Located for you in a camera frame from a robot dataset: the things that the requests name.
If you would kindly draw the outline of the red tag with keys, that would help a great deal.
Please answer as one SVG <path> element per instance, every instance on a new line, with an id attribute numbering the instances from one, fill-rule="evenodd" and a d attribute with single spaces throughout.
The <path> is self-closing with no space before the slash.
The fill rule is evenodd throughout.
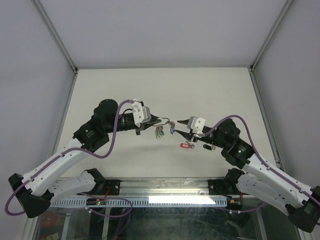
<path id="1" fill-rule="evenodd" d="M 195 147 L 195 145 L 189 141 L 186 141 L 186 142 L 181 143 L 180 147 L 184 148 L 184 149 L 193 149 Z"/>

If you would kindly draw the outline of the large keyring with keys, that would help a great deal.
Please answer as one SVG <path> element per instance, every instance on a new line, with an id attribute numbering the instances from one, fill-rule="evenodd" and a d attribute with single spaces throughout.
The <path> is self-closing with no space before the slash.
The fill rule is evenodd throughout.
<path id="1" fill-rule="evenodd" d="M 157 121 L 159 121 L 159 123 L 157 123 L 154 127 L 155 127 L 155 138 L 157 140 L 160 140 L 161 138 L 163 138 L 165 136 L 165 126 L 169 127 L 169 133 L 171 135 L 175 134 L 175 128 L 176 128 L 176 123 L 174 121 L 171 121 L 169 118 L 167 117 L 158 117 L 156 118 Z"/>

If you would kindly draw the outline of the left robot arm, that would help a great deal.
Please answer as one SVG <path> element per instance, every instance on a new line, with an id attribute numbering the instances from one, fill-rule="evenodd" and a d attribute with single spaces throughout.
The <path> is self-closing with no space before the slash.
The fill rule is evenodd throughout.
<path id="1" fill-rule="evenodd" d="M 88 156 L 107 158 L 118 132 L 134 130 L 139 135 L 160 122 L 161 119 L 152 115 L 142 101 L 128 99 L 117 103 L 113 99 L 102 100 L 90 120 L 54 155 L 23 175 L 15 173 L 9 177 L 13 190 L 10 199 L 16 198 L 22 213 L 32 219 L 61 199 L 80 193 L 102 193 L 105 178 L 96 168 L 87 169 L 68 180 L 59 181 L 59 178 Z"/>

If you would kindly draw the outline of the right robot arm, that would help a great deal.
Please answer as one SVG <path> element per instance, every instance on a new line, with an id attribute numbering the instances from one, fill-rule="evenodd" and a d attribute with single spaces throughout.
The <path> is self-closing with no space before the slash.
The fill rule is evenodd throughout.
<path id="1" fill-rule="evenodd" d="M 240 138 L 234 118 L 245 121 L 233 114 L 208 127 L 205 119 L 192 116 L 180 121 L 189 132 L 177 133 L 189 142 L 203 142 L 207 149 L 221 149 L 222 157 L 233 166 L 224 178 L 226 192 L 252 195 L 281 211 L 300 230 L 311 233 L 320 220 L 319 186 L 296 180 L 262 157 L 251 137 L 249 142 Z"/>

